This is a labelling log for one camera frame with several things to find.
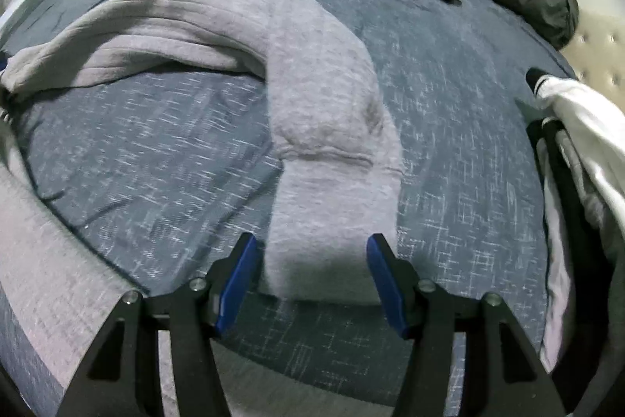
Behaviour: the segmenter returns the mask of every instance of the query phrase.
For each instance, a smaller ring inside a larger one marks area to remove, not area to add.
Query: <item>tufted headboard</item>
[[[579,25],[561,53],[577,78],[625,112],[625,0],[577,0]]]

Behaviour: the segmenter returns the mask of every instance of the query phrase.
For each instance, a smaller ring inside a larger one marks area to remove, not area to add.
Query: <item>mattress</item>
[[[104,0],[45,0],[3,50],[44,43]],[[367,46],[406,168],[398,250],[448,291],[499,292],[538,349],[548,253],[525,127],[524,75],[573,76],[566,60],[492,0],[317,0]],[[37,94],[13,112],[36,192],[101,257],[152,295],[266,239],[280,163],[264,84],[174,64],[113,84]],[[62,389],[11,317],[0,361],[38,415]],[[284,302],[249,292],[223,346],[298,382],[392,406],[411,345],[377,306]],[[446,415],[456,415],[463,342]]]

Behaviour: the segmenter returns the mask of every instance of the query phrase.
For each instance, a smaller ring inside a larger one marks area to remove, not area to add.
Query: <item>blue bedspread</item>
[[[45,0],[5,51],[48,41],[102,1]],[[401,256],[451,292],[501,293],[538,348],[548,254],[524,74],[538,66],[572,76],[568,64],[491,0],[317,1],[369,49],[401,134]],[[172,64],[41,93],[16,114],[15,129],[39,196],[152,294],[206,270],[242,231],[267,235],[280,164],[258,79]],[[51,416],[61,391],[18,327],[5,322],[0,358]],[[378,307],[255,292],[223,343],[296,380],[382,404],[394,404],[410,353]],[[462,350],[454,348],[447,415],[459,405]]]

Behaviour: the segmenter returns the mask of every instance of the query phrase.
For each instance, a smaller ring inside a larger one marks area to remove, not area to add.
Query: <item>bolt head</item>
[[[501,298],[501,295],[496,294],[495,292],[488,292],[488,294],[484,296],[484,300],[490,306],[499,306],[504,301],[504,299]]]
[[[431,294],[436,290],[436,284],[431,279],[420,279],[418,287],[424,294]]]
[[[206,288],[206,280],[203,277],[197,277],[189,282],[189,288],[194,292],[200,292]]]
[[[136,290],[129,290],[121,296],[121,300],[126,304],[134,304],[139,300],[139,292]]]

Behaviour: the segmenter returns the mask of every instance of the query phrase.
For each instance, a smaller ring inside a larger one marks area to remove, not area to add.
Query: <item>blue gripper pad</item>
[[[219,274],[211,284],[210,301],[214,311],[219,310],[214,322],[215,332],[223,335],[236,320],[239,308],[248,291],[249,282],[258,262],[256,238],[249,233],[241,235],[230,256],[213,264],[219,265]]]
[[[401,338],[406,339],[409,323],[406,317],[407,295],[398,279],[395,258],[382,234],[373,234],[367,241],[367,265],[376,283],[382,308],[389,325]]]

